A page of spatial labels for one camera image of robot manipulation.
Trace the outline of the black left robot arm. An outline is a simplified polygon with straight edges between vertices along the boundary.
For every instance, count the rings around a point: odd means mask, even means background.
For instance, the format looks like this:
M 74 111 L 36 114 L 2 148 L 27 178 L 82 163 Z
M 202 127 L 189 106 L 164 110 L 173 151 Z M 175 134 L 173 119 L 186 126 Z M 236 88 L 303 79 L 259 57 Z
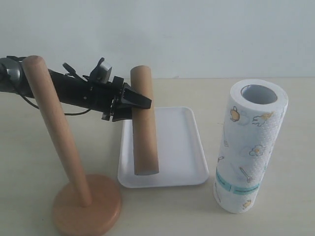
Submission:
M 22 67 L 23 57 L 6 56 L 0 59 L 0 90 L 20 95 L 27 103 L 37 107 Z M 57 96 L 61 103 L 85 109 L 85 112 L 101 112 L 104 120 L 121 121 L 132 118 L 132 108 L 123 101 L 124 90 L 129 85 L 123 78 L 109 81 L 111 69 L 101 58 L 90 75 L 79 76 L 69 64 L 63 64 L 67 73 L 49 70 Z

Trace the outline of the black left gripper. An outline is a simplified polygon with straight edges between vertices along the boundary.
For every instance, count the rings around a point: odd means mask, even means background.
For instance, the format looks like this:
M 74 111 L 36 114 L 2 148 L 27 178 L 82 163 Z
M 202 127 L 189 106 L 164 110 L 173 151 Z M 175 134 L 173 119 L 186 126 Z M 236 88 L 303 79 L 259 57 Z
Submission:
M 102 120 L 113 122 L 132 119 L 132 107 L 150 109 L 152 100 L 136 92 L 124 79 L 114 76 L 112 82 L 101 86 L 101 94 L 105 99 Z

